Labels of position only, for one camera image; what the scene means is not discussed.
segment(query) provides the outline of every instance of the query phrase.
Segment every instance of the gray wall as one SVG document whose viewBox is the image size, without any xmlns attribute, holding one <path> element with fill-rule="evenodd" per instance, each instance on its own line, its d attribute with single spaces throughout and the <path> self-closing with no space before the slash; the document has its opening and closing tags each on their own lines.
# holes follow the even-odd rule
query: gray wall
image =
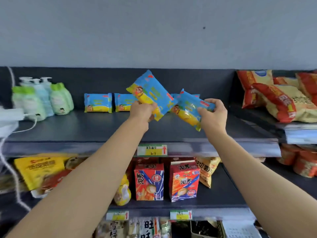
<svg viewBox="0 0 317 238">
<path fill-rule="evenodd" d="M 317 0 L 0 0 L 0 66 L 313 69 L 316 12 Z"/>
</svg>

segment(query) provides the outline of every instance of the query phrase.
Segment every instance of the forearm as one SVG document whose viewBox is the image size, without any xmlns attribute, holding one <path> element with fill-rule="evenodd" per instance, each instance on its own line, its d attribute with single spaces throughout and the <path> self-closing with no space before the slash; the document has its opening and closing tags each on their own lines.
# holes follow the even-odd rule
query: forearm
<svg viewBox="0 0 317 238">
<path fill-rule="evenodd" d="M 105 215 L 147 125 L 136 119 L 125 121 L 96 153 L 39 202 L 8 237 L 90 237 Z"/>
<path fill-rule="evenodd" d="M 317 201 L 255 160 L 227 134 L 206 132 L 239 191 L 274 237 L 315 237 Z"/>
</svg>

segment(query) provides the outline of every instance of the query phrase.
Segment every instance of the blue and yellow package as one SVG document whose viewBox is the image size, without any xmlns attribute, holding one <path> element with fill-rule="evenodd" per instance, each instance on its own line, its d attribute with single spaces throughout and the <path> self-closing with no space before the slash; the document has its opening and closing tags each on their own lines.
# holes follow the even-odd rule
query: blue and yellow package
<svg viewBox="0 0 317 238">
<path fill-rule="evenodd" d="M 157 108 L 153 111 L 154 119 L 160 120 L 171 107 L 177 104 L 166 89 L 157 81 L 150 70 L 140 76 L 127 91 L 132 93 L 141 103 L 157 103 Z"/>
<path fill-rule="evenodd" d="M 85 94 L 86 112 L 109 112 L 112 113 L 112 93 L 108 94 Z"/>
<path fill-rule="evenodd" d="M 171 95 L 172 95 L 173 98 L 176 99 L 178 94 L 171 94 Z M 198 97 L 198 98 L 200 97 L 200 94 L 193 94 L 193 95 L 194 95 L 195 97 Z"/>
<path fill-rule="evenodd" d="M 131 104 L 137 101 L 133 94 L 114 94 L 116 112 L 130 111 Z"/>
<path fill-rule="evenodd" d="M 194 126 L 197 131 L 200 131 L 201 116 L 197 108 L 206 108 L 208 111 L 213 111 L 215 105 L 213 103 L 205 102 L 184 89 L 176 97 L 178 104 L 172 108 L 172 112 L 176 113 L 182 120 Z"/>
</svg>

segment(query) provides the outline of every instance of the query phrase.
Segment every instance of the right hand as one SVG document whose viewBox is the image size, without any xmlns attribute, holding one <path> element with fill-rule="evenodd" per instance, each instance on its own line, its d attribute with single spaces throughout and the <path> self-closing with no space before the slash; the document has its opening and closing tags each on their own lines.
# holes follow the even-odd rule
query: right hand
<svg viewBox="0 0 317 238">
<path fill-rule="evenodd" d="M 201 115 L 201 127 L 206 129 L 211 129 L 211 131 L 216 133 L 226 134 L 226 123 L 228 111 L 224 106 L 224 103 L 220 99 L 208 98 L 205 99 L 206 102 L 214 103 L 216 105 L 214 112 L 209 112 L 205 108 L 198 108 L 198 112 Z"/>
</svg>

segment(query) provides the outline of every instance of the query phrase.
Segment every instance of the white cable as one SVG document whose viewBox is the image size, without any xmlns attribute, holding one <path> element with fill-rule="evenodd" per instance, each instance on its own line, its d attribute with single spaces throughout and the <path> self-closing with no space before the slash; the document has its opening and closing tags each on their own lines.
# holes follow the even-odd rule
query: white cable
<svg viewBox="0 0 317 238">
<path fill-rule="evenodd" d="M 11 84 L 12 84 L 12 87 L 14 87 L 16 85 L 16 79 L 14 77 L 14 73 L 12 71 L 12 68 L 10 67 L 7 67 L 9 69 L 9 72 L 10 72 L 10 75 L 11 75 Z"/>
<path fill-rule="evenodd" d="M 14 168 L 11 167 L 11 165 L 6 161 L 4 155 L 2 154 L 2 147 L 3 144 L 5 143 L 5 140 L 7 139 L 8 136 L 4 137 L 1 141 L 0 141 L 0 160 L 2 161 L 2 163 L 4 164 L 4 166 L 7 167 L 7 169 L 11 172 L 11 174 L 13 175 L 14 178 L 14 183 L 15 183 L 15 192 L 16 192 L 16 199 L 17 199 L 17 203 L 19 205 L 21 205 L 24 209 L 26 209 L 27 211 L 30 211 L 31 208 L 22 201 L 21 199 L 21 194 L 20 194 L 20 185 L 19 185 L 19 176 L 16 173 L 16 171 L 14 170 Z"/>
<path fill-rule="evenodd" d="M 36 123 L 37 123 L 37 119 L 34 120 L 34 124 L 33 124 L 33 126 L 32 126 L 31 128 L 26 129 L 26 130 L 21 130 L 21 131 L 12 132 L 12 133 L 14 134 L 14 133 L 19 133 L 19 132 L 24 132 L 24 131 L 31 130 L 31 129 L 33 129 L 33 128 L 35 127 Z"/>
</svg>

